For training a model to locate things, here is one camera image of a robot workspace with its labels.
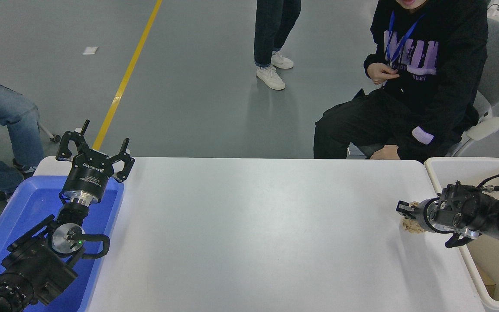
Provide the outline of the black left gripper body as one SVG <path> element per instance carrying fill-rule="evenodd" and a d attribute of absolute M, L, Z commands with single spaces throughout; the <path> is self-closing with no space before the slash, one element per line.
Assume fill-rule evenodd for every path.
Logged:
<path fill-rule="evenodd" d="M 72 198 L 74 193 L 85 192 L 93 197 L 93 201 L 100 202 L 113 175 L 112 165 L 106 163 L 108 159 L 107 154 L 93 150 L 75 156 L 62 189 L 63 197 Z"/>

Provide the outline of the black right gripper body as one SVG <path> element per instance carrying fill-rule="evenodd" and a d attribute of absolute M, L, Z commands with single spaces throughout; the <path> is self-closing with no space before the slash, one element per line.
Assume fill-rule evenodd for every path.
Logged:
<path fill-rule="evenodd" d="M 422 231 L 428 231 L 428 222 L 426 222 L 424 218 L 427 206 L 428 199 L 422 200 L 421 202 L 413 202 L 415 221 L 418 224 L 417 227 L 421 227 Z"/>

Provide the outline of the person's left hand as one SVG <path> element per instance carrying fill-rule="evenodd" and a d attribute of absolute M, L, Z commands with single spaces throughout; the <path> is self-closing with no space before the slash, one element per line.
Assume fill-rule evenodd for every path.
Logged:
<path fill-rule="evenodd" d="M 397 145 L 384 145 L 383 148 L 373 152 L 371 160 L 400 160 Z"/>

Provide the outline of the person's right hand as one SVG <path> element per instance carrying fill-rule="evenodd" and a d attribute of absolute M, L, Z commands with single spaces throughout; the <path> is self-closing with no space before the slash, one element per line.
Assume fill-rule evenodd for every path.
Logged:
<path fill-rule="evenodd" d="M 374 85 L 382 85 L 390 79 L 396 79 L 399 77 L 396 69 L 393 69 L 384 63 L 378 62 L 370 64 L 366 69 L 366 74 L 372 80 Z"/>

